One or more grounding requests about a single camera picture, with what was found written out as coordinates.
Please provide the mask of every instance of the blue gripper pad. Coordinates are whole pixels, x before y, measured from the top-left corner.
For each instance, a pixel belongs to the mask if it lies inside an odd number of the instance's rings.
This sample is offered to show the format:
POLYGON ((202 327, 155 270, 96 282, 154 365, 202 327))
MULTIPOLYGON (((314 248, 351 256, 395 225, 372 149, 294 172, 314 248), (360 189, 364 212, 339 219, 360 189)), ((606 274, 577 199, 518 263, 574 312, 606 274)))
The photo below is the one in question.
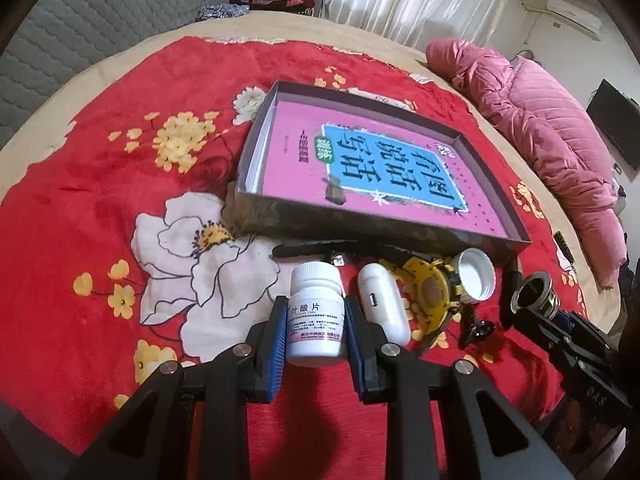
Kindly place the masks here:
POLYGON ((383 385, 378 372, 376 348, 386 343, 382 327, 365 321, 355 296, 344 300, 344 329, 353 387, 364 402, 380 402, 383 385))
POLYGON ((554 316, 553 324, 567 332, 569 335, 571 335, 571 332, 574 330, 574 322, 562 310, 559 310, 554 316))
POLYGON ((280 391, 287 342, 289 300, 278 296, 269 320, 252 326, 246 342, 258 348, 253 387, 246 392, 249 402, 270 403, 280 391))

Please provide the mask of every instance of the gray padded wall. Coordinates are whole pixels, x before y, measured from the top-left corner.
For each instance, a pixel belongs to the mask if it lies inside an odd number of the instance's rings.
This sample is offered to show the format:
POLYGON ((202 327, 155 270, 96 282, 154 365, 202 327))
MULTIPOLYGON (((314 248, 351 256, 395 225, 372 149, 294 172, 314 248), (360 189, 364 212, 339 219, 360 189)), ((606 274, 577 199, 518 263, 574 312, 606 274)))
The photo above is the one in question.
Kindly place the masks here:
POLYGON ((0 148, 73 76, 228 0, 39 0, 0 57, 0 148))

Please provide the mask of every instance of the white plastic bottle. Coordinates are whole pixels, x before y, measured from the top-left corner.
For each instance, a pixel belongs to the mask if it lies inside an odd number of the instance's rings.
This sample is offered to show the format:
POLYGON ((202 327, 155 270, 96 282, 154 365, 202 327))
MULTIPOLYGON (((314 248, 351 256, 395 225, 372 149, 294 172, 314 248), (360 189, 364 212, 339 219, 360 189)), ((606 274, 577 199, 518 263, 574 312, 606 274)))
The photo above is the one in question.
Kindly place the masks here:
POLYGON ((340 271, 324 262, 307 262, 291 273, 287 310, 287 361, 318 368, 344 360, 344 300, 340 271))
POLYGON ((390 343, 406 345, 411 329, 395 277, 380 264, 367 264, 358 274, 358 290, 364 318, 378 323, 390 343))

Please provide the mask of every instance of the white bottle cap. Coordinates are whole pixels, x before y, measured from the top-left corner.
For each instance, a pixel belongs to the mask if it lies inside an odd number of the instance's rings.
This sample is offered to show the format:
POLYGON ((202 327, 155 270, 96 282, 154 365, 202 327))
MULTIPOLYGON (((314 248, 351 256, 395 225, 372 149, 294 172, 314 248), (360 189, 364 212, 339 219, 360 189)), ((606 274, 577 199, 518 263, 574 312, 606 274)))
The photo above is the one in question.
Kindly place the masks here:
POLYGON ((306 262, 291 273, 291 295, 306 286, 328 286, 338 294, 342 291, 342 279, 337 267, 325 262, 306 262))
POLYGON ((495 269, 489 257, 480 249, 466 249, 453 258, 451 265, 460 275, 464 289, 461 303, 479 303, 488 300, 495 290, 495 269))

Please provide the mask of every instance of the television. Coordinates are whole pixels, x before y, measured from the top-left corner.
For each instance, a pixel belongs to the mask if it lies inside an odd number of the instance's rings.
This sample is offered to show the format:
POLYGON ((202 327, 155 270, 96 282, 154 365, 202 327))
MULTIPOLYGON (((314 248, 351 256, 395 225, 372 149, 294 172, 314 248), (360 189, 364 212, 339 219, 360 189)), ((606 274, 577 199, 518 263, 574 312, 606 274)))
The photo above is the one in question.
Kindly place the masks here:
POLYGON ((603 79, 587 113, 634 169, 640 168, 640 108, 603 79))

